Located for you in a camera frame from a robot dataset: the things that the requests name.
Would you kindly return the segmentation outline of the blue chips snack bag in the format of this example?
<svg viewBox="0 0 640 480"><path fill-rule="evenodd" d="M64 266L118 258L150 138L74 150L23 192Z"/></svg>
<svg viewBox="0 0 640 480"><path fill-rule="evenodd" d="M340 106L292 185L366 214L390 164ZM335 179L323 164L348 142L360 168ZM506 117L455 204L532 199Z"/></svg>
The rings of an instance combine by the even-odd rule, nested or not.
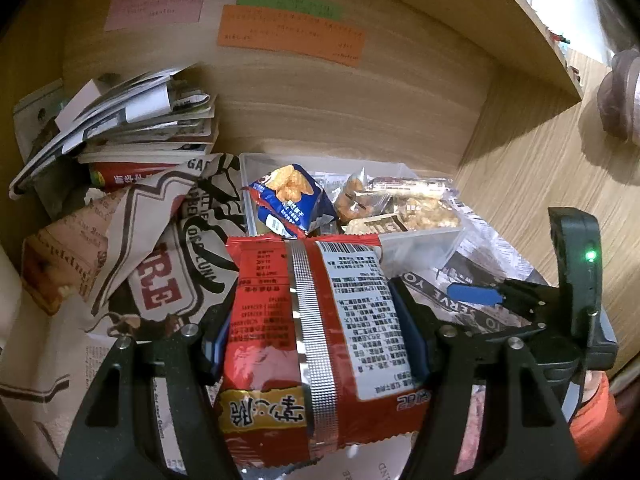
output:
<svg viewBox="0 0 640 480"><path fill-rule="evenodd" d="M337 220L326 191L299 164L272 170L244 188L257 220L287 238L306 238Z"/></svg>

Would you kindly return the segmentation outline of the clear plastic storage box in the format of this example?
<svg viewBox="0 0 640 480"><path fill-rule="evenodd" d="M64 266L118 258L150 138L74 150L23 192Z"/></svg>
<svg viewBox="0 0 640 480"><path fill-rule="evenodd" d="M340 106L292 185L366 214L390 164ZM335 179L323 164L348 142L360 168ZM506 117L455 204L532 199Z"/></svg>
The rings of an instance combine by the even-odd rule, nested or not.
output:
<svg viewBox="0 0 640 480"><path fill-rule="evenodd" d="M335 208L337 219L319 232L376 234L390 276L441 268L462 242L463 220L446 204L449 182L420 179L400 162L245 153L242 185L291 164L302 166Z"/></svg>

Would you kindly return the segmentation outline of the printed newspaper-pattern cloth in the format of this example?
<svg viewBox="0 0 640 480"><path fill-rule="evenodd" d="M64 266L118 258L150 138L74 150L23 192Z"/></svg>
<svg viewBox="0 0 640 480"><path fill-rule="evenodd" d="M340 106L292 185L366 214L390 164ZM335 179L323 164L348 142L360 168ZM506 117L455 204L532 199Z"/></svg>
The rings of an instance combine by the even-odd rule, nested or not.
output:
<svg viewBox="0 0 640 480"><path fill-rule="evenodd" d="M392 162L294 156L326 185L330 197L350 174L412 178ZM224 235L255 235L254 206L241 188L286 164L266 154L215 154L161 169L125 183L96 202L52 223L26 240L22 306L1 357L1 400L27 444L59 479L61 464L76 466L64 448L81 400L118 337L142 344L162 340L182 324L198 323L227 299L236 271ZM419 299L445 306L453 319L481 332L515 326L499 308L457 304L445 298L453 282L495 284L498 278L544 284L535 271L484 219L457 199L459 232L426 236L425 256L398 269L418 285ZM410 437L354 444L316 462L282 467L242 466L244 479L397 479Z"/></svg>

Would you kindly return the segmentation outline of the wooden shelf unit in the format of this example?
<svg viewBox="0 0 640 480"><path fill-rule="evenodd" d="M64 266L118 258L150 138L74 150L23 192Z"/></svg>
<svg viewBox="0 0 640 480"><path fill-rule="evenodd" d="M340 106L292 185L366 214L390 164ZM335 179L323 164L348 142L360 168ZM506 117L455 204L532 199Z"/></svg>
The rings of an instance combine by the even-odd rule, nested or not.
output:
<svg viewBox="0 0 640 480"><path fill-rule="evenodd" d="M221 47L222 10L195 23L104 27L111 0L28 0L1 40L1 181L23 166L12 108L62 80L74 92L198 63L219 96L219 151L402 162L453 176L465 203L548 280L547 210L594 214L603 301L639 351L639 150L606 134L596 93L606 67L562 58L520 0L329 0L364 33L357 66L290 52Z"/></svg>

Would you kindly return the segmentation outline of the stack of magazines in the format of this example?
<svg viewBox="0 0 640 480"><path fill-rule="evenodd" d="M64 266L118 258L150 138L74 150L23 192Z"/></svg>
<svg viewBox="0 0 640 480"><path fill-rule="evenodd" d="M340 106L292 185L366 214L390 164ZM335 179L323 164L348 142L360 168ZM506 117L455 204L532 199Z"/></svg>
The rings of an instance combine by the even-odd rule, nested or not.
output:
<svg viewBox="0 0 640 480"><path fill-rule="evenodd" d="M216 96L189 84L183 78L187 70L146 72L107 90L25 162L9 184L9 198L20 198L55 162L102 136L214 117Z"/></svg>

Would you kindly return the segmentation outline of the orange sticky note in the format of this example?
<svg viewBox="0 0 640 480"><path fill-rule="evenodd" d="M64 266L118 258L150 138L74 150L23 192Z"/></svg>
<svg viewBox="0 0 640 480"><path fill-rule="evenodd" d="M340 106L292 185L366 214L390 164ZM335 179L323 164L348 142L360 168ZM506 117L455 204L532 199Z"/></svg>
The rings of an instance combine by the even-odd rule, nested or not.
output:
<svg viewBox="0 0 640 480"><path fill-rule="evenodd" d="M282 51L357 67L366 32L305 13L226 4L217 44L221 47Z"/></svg>

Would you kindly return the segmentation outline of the red book under magazines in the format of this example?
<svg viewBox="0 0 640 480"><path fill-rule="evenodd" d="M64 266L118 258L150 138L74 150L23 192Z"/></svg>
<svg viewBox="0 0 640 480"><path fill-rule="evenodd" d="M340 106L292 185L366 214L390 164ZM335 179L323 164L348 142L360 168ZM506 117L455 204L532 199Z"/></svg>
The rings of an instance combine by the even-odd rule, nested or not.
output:
<svg viewBox="0 0 640 480"><path fill-rule="evenodd" d="M157 162L92 162L89 174L95 188L113 192L173 166L174 164Z"/></svg>

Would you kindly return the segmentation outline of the clear green-edged walnut snack packet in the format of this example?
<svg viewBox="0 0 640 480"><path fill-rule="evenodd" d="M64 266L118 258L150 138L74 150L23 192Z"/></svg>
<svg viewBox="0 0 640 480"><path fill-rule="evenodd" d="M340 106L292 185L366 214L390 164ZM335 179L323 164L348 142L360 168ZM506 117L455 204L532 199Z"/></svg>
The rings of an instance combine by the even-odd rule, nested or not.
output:
<svg viewBox="0 0 640 480"><path fill-rule="evenodd" d="M393 213L408 231L457 229L461 226L458 215L434 197L396 196L392 205Z"/></svg>

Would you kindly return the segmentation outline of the brown nut snack packet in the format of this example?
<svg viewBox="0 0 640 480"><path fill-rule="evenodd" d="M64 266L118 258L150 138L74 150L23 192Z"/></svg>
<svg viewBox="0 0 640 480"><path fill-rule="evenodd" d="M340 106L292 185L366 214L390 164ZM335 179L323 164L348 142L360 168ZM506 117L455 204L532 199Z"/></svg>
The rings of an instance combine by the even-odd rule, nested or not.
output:
<svg viewBox="0 0 640 480"><path fill-rule="evenodd" d="M352 174L341 185L333 200L338 221L346 226L352 220L359 220L382 214L390 202L390 193L367 187L364 174Z"/></svg>

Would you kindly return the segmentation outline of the green sticky note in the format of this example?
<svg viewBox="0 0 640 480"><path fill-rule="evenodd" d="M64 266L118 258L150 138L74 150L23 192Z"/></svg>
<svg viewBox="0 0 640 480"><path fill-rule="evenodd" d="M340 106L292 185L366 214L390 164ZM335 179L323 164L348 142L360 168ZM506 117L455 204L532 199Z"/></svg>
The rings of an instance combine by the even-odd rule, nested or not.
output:
<svg viewBox="0 0 640 480"><path fill-rule="evenodd" d="M235 0L238 6L259 6L285 10L339 21L343 16L343 8L329 0Z"/></svg>

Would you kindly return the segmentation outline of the red snack bag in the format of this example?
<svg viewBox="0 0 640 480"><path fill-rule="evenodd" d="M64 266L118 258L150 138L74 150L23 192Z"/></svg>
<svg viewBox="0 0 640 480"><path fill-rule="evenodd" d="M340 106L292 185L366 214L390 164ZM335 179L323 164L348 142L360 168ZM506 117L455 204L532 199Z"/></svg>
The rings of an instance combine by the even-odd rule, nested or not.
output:
<svg viewBox="0 0 640 480"><path fill-rule="evenodd" d="M242 468L318 460L419 430L428 393L375 235L235 237L239 269L216 400Z"/></svg>

